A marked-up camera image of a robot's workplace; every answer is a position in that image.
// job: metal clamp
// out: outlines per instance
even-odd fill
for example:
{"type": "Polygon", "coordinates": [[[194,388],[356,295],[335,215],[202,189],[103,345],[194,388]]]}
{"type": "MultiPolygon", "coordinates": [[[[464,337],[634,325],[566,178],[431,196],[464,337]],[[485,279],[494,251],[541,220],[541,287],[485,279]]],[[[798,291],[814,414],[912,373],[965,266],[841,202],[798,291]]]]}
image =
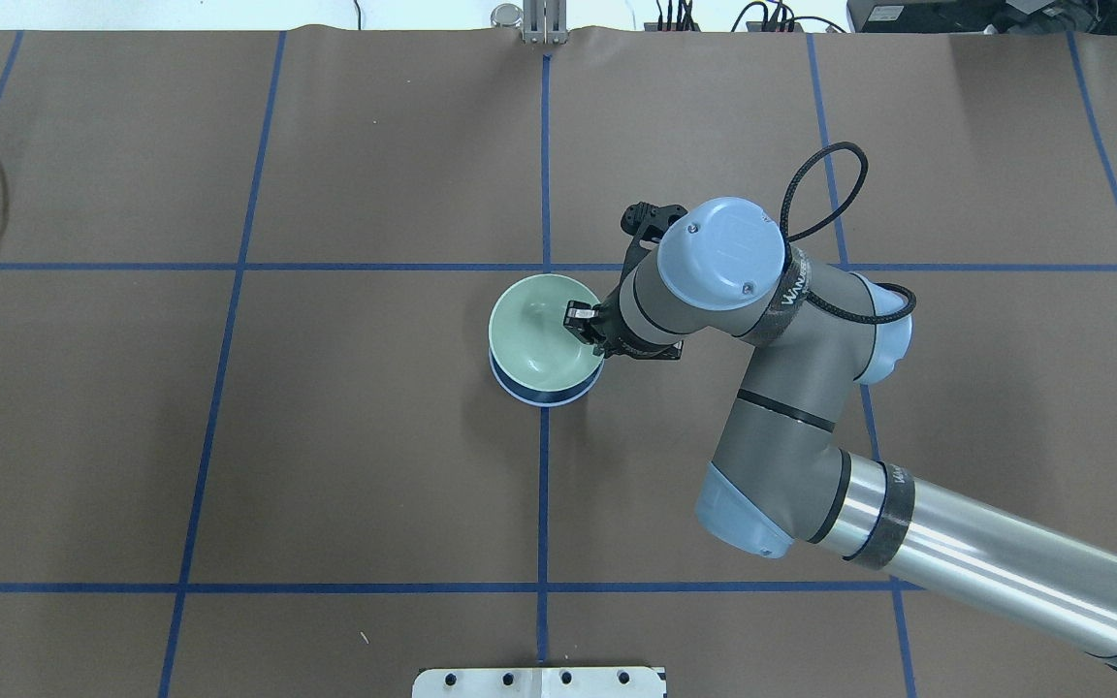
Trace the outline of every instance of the metal clamp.
{"type": "Polygon", "coordinates": [[[567,44],[567,0],[524,0],[524,44],[567,44]]]}
{"type": "Polygon", "coordinates": [[[665,698],[663,667],[526,667],[427,670],[412,698],[665,698]]]}

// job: white floor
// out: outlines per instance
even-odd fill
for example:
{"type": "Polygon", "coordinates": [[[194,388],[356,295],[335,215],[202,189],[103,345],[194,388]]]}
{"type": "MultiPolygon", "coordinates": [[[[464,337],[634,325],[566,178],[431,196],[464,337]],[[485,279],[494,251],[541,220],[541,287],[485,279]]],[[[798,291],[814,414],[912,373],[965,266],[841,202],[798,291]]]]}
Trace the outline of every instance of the white floor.
{"type": "MultiPolygon", "coordinates": [[[[364,28],[443,30],[489,25],[489,12],[502,0],[360,0],[364,28]]],[[[847,27],[846,0],[792,0],[801,15],[817,15],[847,27]]],[[[727,31],[744,0],[695,0],[696,21],[704,31],[727,31]]],[[[748,18],[758,18],[760,9],[748,18]]],[[[569,0],[569,26],[639,28],[658,16],[655,0],[569,0]]],[[[0,0],[0,28],[80,28],[80,30],[283,30],[323,23],[354,28],[351,0],[0,0]]],[[[821,31],[820,22],[808,30],[821,31]]]]}

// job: brown table surface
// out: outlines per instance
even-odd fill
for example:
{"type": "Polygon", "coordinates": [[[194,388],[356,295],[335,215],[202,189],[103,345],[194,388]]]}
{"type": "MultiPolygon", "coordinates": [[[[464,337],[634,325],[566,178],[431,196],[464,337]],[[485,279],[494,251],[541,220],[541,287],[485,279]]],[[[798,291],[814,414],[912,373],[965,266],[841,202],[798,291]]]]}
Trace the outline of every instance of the brown table surface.
{"type": "Polygon", "coordinates": [[[604,293],[627,204],[776,211],[843,138],[868,184],[803,247],[922,304],[839,443],[1117,551],[1117,39],[0,34],[0,695],[540,660],[674,697],[1117,695],[1027,628],[706,534],[746,345],[614,358],[553,411],[490,376],[515,279],[604,293]]]}

